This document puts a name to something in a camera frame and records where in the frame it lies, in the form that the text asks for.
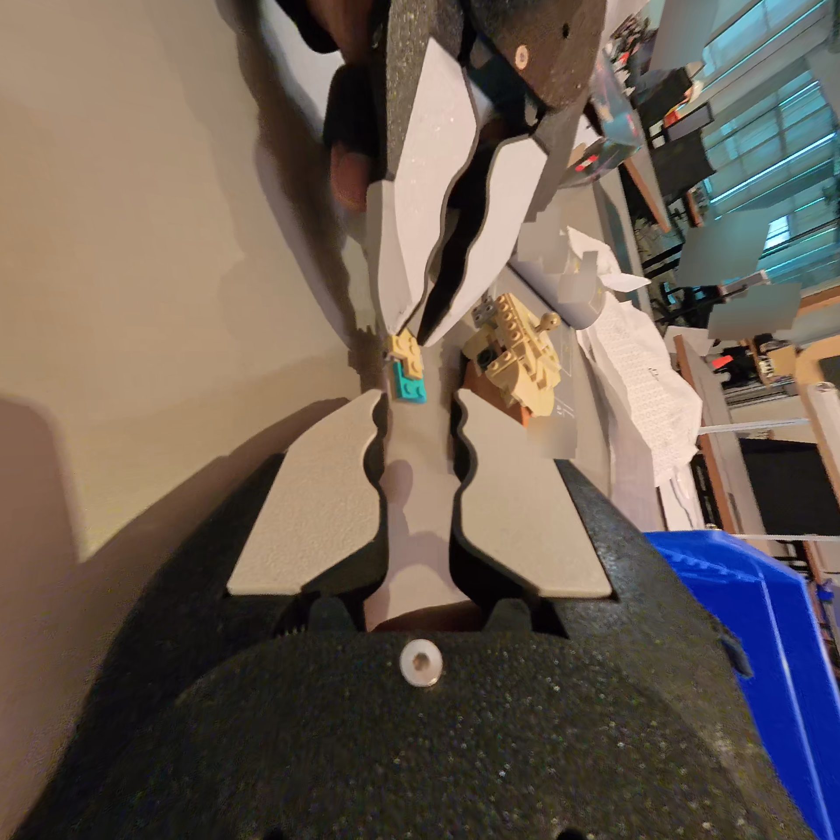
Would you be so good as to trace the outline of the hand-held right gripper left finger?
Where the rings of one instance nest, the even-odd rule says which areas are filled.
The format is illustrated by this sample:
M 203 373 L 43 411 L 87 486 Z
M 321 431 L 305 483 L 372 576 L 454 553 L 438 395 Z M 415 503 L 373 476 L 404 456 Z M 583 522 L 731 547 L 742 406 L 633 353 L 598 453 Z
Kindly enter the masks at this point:
M 291 444 L 227 581 L 234 596 L 363 601 L 389 567 L 387 397 L 369 390 Z

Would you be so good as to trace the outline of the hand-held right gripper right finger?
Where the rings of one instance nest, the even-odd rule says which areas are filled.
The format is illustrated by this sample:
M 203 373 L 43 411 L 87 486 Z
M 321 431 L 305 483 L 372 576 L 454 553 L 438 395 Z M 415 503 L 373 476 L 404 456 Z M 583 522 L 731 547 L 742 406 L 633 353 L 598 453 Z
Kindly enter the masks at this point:
M 524 602 L 536 621 L 561 605 L 613 606 L 615 587 L 561 471 L 525 427 L 461 388 L 451 406 L 453 496 L 448 568 L 489 615 Z

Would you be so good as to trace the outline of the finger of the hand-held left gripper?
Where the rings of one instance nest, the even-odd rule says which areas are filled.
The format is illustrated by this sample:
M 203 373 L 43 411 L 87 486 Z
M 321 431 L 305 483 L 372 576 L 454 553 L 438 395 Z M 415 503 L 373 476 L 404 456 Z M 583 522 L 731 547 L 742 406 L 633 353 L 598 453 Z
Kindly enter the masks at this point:
M 439 339 L 482 294 L 482 255 L 473 258 L 482 235 L 466 247 L 460 273 L 448 266 L 443 310 L 424 304 L 427 270 L 443 237 L 453 186 L 476 150 L 476 107 L 457 59 L 432 36 L 425 48 L 414 99 L 392 180 L 367 191 L 364 255 L 371 281 L 379 337 L 396 336 L 420 308 L 424 337 Z
M 476 174 L 462 192 L 458 219 L 440 252 L 417 340 L 440 341 L 487 291 L 508 262 L 548 159 L 528 135 L 479 154 Z

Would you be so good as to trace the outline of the tan and teal brick assembly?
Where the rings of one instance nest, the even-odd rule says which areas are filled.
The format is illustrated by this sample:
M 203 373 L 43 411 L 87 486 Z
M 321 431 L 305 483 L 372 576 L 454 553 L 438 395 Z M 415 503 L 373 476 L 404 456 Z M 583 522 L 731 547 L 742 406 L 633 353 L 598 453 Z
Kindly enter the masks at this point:
M 417 405 L 427 402 L 421 349 L 408 327 L 386 337 L 385 365 L 396 400 Z

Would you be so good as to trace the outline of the blue plastic bin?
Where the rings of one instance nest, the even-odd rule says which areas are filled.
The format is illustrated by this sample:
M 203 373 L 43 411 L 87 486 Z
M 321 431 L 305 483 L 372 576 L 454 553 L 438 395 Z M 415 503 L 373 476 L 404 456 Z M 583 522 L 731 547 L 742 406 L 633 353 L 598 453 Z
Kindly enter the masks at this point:
M 782 784 L 817 837 L 839 838 L 838 687 L 805 579 L 725 532 L 646 537 L 738 639 L 738 681 Z

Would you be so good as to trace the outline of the wood-edged neighbouring desk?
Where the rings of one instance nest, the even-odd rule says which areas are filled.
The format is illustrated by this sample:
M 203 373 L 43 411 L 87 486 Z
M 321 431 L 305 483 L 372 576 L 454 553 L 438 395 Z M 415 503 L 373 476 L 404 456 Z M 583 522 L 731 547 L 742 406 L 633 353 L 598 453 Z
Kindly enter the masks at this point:
M 630 207 L 631 196 L 638 195 L 641 207 L 656 224 L 659 230 L 666 234 L 671 230 L 668 206 L 661 192 L 655 168 L 647 146 L 643 146 L 621 163 L 621 174 L 629 179 L 632 188 L 625 187 L 627 206 Z
M 838 537 L 765 531 L 721 385 L 707 361 L 682 335 L 675 336 L 675 351 L 680 375 L 702 402 L 697 445 L 705 459 L 721 529 L 769 555 L 776 554 L 776 543 L 785 541 L 838 544 Z

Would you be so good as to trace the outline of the person's left hand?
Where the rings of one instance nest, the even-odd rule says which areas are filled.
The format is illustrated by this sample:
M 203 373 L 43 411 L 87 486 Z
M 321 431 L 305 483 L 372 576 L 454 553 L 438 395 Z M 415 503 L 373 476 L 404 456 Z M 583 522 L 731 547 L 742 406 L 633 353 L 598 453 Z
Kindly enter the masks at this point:
M 352 213 L 366 210 L 368 186 L 371 183 L 372 158 L 337 142 L 330 150 L 330 184 L 332 194 L 341 207 Z

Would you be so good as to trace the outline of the dark printed cardboard box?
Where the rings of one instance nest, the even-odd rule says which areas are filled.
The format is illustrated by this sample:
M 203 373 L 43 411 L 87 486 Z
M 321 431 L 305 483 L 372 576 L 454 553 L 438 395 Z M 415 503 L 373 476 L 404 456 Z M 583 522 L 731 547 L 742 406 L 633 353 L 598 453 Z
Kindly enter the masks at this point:
M 582 186 L 613 172 L 644 144 L 644 131 L 605 51 L 595 62 L 564 186 Z

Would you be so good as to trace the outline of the crumpled white paper bag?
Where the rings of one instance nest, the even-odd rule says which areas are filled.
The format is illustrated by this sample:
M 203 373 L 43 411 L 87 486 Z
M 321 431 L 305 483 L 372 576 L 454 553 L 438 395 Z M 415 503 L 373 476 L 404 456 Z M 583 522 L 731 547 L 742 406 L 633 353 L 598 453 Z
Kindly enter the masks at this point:
M 595 303 L 602 292 L 629 293 L 649 285 L 621 269 L 612 248 L 573 227 L 537 222 L 521 227 L 512 268 L 546 302 L 559 307 Z

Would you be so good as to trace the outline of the tan brick model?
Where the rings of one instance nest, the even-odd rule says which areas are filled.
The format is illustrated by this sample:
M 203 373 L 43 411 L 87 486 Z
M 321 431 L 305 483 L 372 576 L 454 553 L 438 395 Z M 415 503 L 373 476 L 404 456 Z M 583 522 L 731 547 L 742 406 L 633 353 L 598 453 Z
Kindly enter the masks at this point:
M 549 310 L 537 317 L 506 292 L 484 296 L 471 312 L 475 332 L 467 339 L 463 387 L 523 427 L 548 417 L 560 383 L 560 357 L 550 333 L 561 325 Z

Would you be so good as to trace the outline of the black office chair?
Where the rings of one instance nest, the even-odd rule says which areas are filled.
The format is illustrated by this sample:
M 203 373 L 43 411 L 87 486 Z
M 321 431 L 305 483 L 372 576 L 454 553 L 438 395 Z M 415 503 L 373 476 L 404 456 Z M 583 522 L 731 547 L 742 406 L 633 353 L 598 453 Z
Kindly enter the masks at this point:
M 651 155 L 660 192 L 672 203 L 716 173 L 704 141 L 704 130 L 711 126 L 714 115 L 706 102 L 685 117 L 670 118 L 690 100 L 693 79 L 686 67 L 656 71 L 655 75 L 657 84 L 638 110 L 649 135 L 663 140 L 652 148 Z

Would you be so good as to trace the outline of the grey instruction booklet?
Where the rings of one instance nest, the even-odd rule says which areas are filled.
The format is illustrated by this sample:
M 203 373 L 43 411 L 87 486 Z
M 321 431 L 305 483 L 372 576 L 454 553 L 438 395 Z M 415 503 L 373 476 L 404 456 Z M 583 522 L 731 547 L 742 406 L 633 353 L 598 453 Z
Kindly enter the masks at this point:
M 497 298 L 510 292 L 535 316 L 542 316 L 551 307 L 530 288 L 515 271 L 506 266 L 490 286 L 487 295 Z M 594 483 L 608 483 L 609 469 L 608 421 L 602 417 L 600 397 L 584 362 L 576 333 L 565 322 L 549 333 L 560 358 L 560 382 L 554 388 L 551 416 L 531 417 L 526 426 L 528 441 L 542 455 L 569 459 Z M 461 377 L 458 387 L 475 391 L 494 407 L 504 408 L 503 400 L 490 397 L 489 385 L 478 385 L 475 365 L 461 355 Z

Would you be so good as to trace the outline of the plain white paper bag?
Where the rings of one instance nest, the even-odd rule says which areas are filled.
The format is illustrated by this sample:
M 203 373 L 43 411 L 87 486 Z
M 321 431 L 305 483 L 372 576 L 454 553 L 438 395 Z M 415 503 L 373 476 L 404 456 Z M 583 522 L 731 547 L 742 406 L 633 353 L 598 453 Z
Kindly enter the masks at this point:
M 657 487 L 657 494 L 664 522 L 663 530 L 683 532 L 707 529 L 690 464 L 674 469 L 669 478 Z

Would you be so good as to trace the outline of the black flat panel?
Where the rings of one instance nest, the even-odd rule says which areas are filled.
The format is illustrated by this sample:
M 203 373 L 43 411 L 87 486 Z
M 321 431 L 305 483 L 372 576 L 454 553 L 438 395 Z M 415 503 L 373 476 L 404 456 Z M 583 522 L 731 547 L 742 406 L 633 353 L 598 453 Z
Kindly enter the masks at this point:
M 767 533 L 836 537 L 839 507 L 817 446 L 788 440 L 739 440 Z

